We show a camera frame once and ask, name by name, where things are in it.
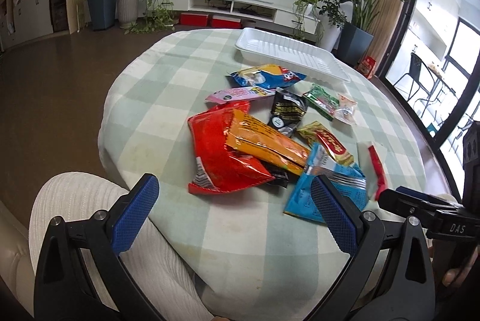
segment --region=black snack package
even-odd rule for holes
[[[268,126],[291,137],[306,112],[307,101],[304,97],[277,88]]]
[[[270,184],[272,186],[280,186],[283,188],[286,188],[289,185],[289,175],[293,175],[293,174],[289,174],[286,169],[281,169],[276,165],[267,163],[265,161],[261,161],[261,162],[262,162],[262,165],[265,167],[265,169],[268,172],[270,172],[270,174],[275,178],[270,182],[267,182],[267,184]]]

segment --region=white pants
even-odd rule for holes
[[[69,172],[50,179],[40,190],[30,217],[29,246],[34,271],[47,225],[60,215],[65,221],[90,218],[109,210],[127,190],[95,175]],[[82,251],[102,302],[116,309],[89,251]],[[210,321],[182,259],[147,218],[129,251],[121,255],[136,284],[168,321]]]

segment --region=brown floor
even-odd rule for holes
[[[177,30],[189,27],[177,26]],[[128,34],[114,27],[19,46],[0,61],[0,200],[26,226],[35,197],[68,171],[107,177],[97,136],[107,92],[120,72],[171,32]],[[374,81],[399,107],[392,94]],[[414,123],[399,108],[421,150],[428,191],[445,192],[443,174]]]

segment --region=red storage box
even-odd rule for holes
[[[208,14],[181,13],[180,25],[205,27],[208,25]]]
[[[212,17],[212,27],[220,29],[241,29],[241,20],[238,18],[224,17],[221,15],[214,15]]]

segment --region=metal screw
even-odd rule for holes
[[[363,218],[365,218],[367,221],[373,221],[375,220],[375,214],[372,212],[365,212],[363,213]]]
[[[62,222],[62,217],[57,215],[50,220],[50,225],[52,225],[53,227],[56,227],[60,222]]]
[[[409,217],[409,222],[415,227],[420,223],[419,219],[414,216]]]
[[[97,221],[101,221],[101,220],[105,219],[106,216],[107,216],[107,212],[105,210],[98,210],[93,215],[93,218],[95,218]]]

